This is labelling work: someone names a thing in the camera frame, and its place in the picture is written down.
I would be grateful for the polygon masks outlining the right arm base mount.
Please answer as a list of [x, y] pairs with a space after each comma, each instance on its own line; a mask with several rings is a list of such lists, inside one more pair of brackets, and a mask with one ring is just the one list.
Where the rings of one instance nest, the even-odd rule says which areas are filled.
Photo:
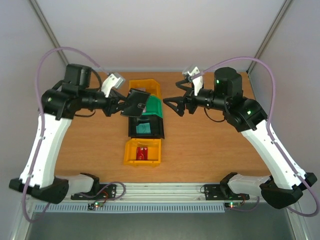
[[248, 194], [231, 193], [229, 196], [225, 196], [221, 191], [220, 184], [204, 184], [200, 188], [200, 192], [204, 194], [206, 201], [242, 201], [250, 199]]

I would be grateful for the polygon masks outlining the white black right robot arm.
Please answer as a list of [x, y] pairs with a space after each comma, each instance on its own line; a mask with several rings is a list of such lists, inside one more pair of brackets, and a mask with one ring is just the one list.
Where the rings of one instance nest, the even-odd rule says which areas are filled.
[[243, 95], [242, 76], [231, 67], [221, 67], [214, 72], [214, 88], [205, 89], [201, 76], [192, 78], [198, 72], [197, 67], [184, 72], [184, 80], [175, 84], [185, 91], [184, 95], [165, 98], [163, 103], [181, 117], [185, 110], [193, 114], [198, 107], [222, 111], [224, 120], [251, 143], [271, 174], [245, 176], [231, 172], [220, 181], [221, 194], [227, 199], [236, 194], [262, 197], [276, 209], [296, 203], [317, 177], [301, 169], [282, 149], [262, 106]]

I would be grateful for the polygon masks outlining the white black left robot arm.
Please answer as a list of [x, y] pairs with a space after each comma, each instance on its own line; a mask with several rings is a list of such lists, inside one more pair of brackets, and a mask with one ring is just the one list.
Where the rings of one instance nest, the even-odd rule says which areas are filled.
[[77, 112], [102, 110], [109, 117], [127, 106], [127, 98], [116, 91], [124, 78], [111, 73], [98, 88], [90, 88], [91, 67], [68, 64], [64, 78], [46, 90], [40, 98], [37, 133], [27, 164], [19, 177], [8, 187], [27, 196], [59, 204], [65, 197], [81, 195], [96, 199], [102, 189], [100, 179], [89, 173], [55, 176], [58, 154], [65, 134]]

